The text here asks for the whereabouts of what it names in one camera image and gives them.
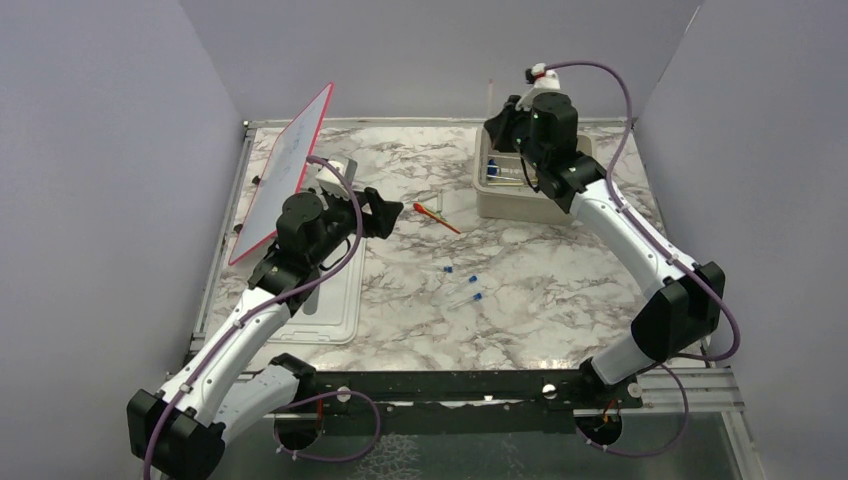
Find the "red plastic spoon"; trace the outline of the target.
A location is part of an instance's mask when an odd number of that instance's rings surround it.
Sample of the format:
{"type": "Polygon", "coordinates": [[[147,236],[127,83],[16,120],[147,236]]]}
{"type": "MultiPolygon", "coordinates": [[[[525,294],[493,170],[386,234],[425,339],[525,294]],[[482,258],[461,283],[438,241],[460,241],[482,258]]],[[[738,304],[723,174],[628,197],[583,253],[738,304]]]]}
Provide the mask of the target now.
{"type": "Polygon", "coordinates": [[[444,219],[443,219],[443,218],[442,218],[439,214],[437,214],[436,212],[434,212],[434,211],[430,210],[429,208],[427,208],[427,207],[426,207],[426,206],[424,206],[423,204],[421,204],[421,203],[419,203],[419,202],[415,202],[415,203],[413,204],[413,208],[414,208],[414,210],[415,210],[416,212],[418,212],[418,213],[420,213],[420,214],[422,214],[422,215],[424,215],[424,216],[426,216],[426,217],[428,217],[428,218],[430,218],[430,219],[434,220],[435,222],[437,222],[438,224],[440,224],[440,225],[444,226],[445,228],[447,228],[448,230],[452,231],[453,233],[455,233],[455,234],[457,234],[457,235],[461,234],[461,231],[460,231],[460,230],[458,230],[456,227],[454,227],[453,225],[451,225],[450,223],[448,223],[448,222],[447,222],[446,220],[444,220],[444,219]]]}

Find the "blue cap test tube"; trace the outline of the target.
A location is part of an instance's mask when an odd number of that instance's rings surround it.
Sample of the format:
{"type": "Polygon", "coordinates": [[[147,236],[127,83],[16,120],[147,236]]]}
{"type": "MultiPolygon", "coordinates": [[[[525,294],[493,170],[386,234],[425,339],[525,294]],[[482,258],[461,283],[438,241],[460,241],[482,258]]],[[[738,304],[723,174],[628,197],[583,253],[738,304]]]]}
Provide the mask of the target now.
{"type": "Polygon", "coordinates": [[[477,301],[480,301],[482,298],[483,298],[483,294],[478,292],[478,293],[471,295],[468,298],[464,298],[462,300],[453,302],[452,304],[449,305],[448,309],[451,310],[451,311],[457,310],[457,309],[459,309],[459,308],[461,308],[465,305],[472,304],[472,303],[475,303],[477,301]]]}
{"type": "Polygon", "coordinates": [[[456,284],[456,285],[451,286],[451,287],[450,287],[450,288],[449,288],[449,289],[445,292],[445,295],[446,295],[446,296],[453,295],[453,294],[455,294],[455,293],[459,292],[460,290],[462,290],[462,289],[466,288],[467,286],[469,286],[469,285],[472,285],[472,284],[476,283],[477,281],[478,281],[478,277],[477,277],[476,275],[471,275],[471,276],[469,276],[467,279],[463,280],[462,282],[460,282],[460,283],[458,283],[458,284],[456,284]]]}
{"type": "Polygon", "coordinates": [[[432,278],[444,280],[450,278],[454,273],[454,268],[451,265],[447,266],[426,266],[423,271],[432,278]]]}

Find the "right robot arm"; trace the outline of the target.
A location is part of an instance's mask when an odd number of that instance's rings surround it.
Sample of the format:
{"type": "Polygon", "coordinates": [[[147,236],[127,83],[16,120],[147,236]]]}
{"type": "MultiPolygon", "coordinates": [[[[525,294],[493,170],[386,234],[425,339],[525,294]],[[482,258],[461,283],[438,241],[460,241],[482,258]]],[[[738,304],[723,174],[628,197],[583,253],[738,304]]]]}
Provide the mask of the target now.
{"type": "Polygon", "coordinates": [[[622,337],[579,367],[579,398],[600,407],[626,378],[716,330],[725,274],[673,246],[607,181],[604,167],[578,148],[578,112],[567,95],[544,92],[527,106],[521,99],[509,96],[485,121],[494,149],[518,154],[538,189],[606,244],[647,300],[622,337]]]}

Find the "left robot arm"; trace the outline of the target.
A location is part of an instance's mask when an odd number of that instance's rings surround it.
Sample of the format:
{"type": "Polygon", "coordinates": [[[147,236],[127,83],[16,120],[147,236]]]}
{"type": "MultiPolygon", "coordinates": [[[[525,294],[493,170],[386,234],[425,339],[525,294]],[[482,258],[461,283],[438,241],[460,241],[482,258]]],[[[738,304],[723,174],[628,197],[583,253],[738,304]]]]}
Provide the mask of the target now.
{"type": "Polygon", "coordinates": [[[404,206],[371,187],[350,197],[327,192],[290,196],[277,219],[277,236],[256,265],[224,324],[194,358],[155,393],[138,390],[127,405],[132,453],[143,476],[206,479],[228,443],[276,408],[298,411],[313,401],[313,368],[292,357],[276,359],[246,383],[238,378],[258,350],[300,309],[331,272],[321,269],[340,246],[340,272],[364,238],[387,238],[404,206]]]}

